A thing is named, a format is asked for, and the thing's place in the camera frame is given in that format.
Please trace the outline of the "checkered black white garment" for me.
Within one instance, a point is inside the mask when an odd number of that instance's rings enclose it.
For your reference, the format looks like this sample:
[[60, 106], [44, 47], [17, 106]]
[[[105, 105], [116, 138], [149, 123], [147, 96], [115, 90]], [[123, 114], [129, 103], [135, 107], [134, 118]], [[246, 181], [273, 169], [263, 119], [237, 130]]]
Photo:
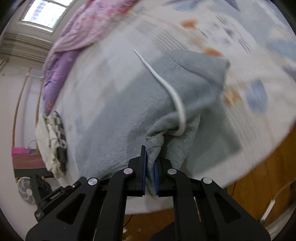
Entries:
[[65, 131], [59, 114], [56, 111], [48, 116], [40, 113], [35, 135], [46, 169], [56, 179], [62, 178], [66, 172], [68, 157]]

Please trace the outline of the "left grey curtain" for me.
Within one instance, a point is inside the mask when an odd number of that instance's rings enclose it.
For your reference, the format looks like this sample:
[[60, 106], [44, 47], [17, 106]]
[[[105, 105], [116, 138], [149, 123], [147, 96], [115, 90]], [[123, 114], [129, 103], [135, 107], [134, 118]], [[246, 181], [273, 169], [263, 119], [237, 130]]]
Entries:
[[41, 38], [19, 33], [4, 33], [1, 56], [13, 56], [44, 63], [53, 43]]

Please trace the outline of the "pink grey hanging towel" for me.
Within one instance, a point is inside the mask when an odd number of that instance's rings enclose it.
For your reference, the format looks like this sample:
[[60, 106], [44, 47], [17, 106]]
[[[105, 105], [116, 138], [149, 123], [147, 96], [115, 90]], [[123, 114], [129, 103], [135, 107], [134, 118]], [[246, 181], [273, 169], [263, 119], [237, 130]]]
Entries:
[[48, 171], [40, 153], [36, 149], [24, 147], [12, 147], [11, 158], [16, 179], [38, 175], [44, 178], [52, 178], [52, 172]]

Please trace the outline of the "white standing fan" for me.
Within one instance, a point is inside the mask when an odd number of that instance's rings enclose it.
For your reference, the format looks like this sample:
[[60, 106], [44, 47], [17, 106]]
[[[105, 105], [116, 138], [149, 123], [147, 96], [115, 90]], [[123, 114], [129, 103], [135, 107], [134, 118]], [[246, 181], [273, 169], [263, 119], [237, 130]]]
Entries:
[[18, 193], [23, 199], [24, 202], [26, 202], [29, 205], [35, 205], [36, 201], [33, 196], [33, 191], [30, 183], [29, 177], [21, 177], [18, 182]]

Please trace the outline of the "purple floral quilt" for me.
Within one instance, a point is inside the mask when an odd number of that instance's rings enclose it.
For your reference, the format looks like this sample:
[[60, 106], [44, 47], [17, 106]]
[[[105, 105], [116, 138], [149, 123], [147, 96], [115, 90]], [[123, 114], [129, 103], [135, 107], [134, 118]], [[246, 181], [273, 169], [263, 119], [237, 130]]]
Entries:
[[48, 115], [78, 55], [98, 42], [137, 1], [87, 1], [60, 32], [43, 65], [44, 113]]

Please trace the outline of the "floral bed sheet mattress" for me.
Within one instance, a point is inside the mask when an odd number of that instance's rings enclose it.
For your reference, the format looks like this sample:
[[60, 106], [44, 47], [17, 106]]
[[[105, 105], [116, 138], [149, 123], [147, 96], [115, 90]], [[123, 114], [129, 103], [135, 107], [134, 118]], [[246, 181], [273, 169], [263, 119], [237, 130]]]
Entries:
[[225, 186], [259, 164], [295, 122], [295, 33], [271, 1], [89, 1], [44, 63], [36, 137], [62, 185], [107, 179], [147, 151]]

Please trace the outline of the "grey zip hoodie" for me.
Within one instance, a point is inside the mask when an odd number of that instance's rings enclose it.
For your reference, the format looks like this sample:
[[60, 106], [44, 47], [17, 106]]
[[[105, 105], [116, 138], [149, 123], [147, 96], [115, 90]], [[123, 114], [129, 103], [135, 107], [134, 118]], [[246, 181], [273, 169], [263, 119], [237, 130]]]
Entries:
[[169, 159], [194, 177], [241, 150], [222, 101], [228, 59], [171, 51], [113, 97], [76, 148], [81, 176], [110, 177], [147, 151], [147, 178], [154, 162]]

